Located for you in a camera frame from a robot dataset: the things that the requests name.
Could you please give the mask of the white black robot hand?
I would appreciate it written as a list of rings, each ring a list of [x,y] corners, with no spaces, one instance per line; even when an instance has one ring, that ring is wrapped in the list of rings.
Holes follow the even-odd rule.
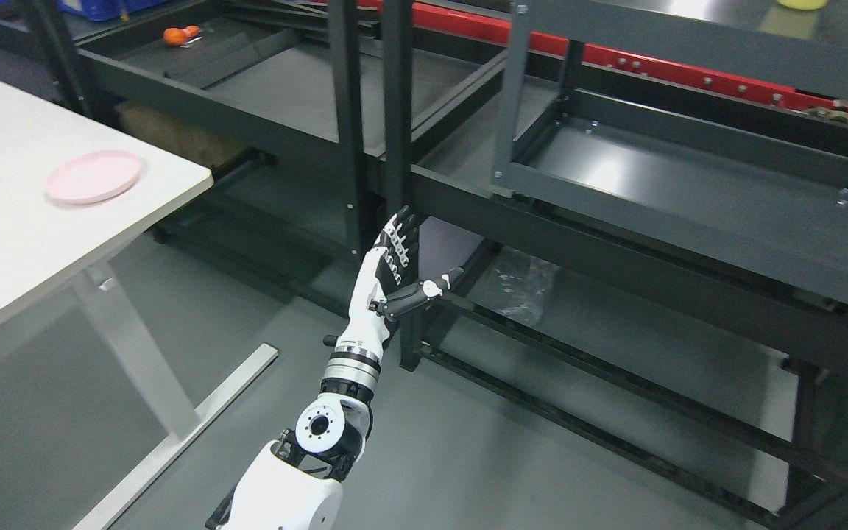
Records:
[[[381,228],[356,276],[349,325],[337,336],[333,358],[364,356],[380,362],[400,316],[442,297],[464,274],[461,267],[425,280],[410,274],[420,252],[421,224],[422,218],[404,205]]]

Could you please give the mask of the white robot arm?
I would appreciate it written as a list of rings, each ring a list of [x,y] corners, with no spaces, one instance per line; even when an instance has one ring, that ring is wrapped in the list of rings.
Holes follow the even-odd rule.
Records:
[[[295,426],[266,443],[205,529],[330,529],[343,481],[363,455],[381,357],[337,347],[317,398]]]

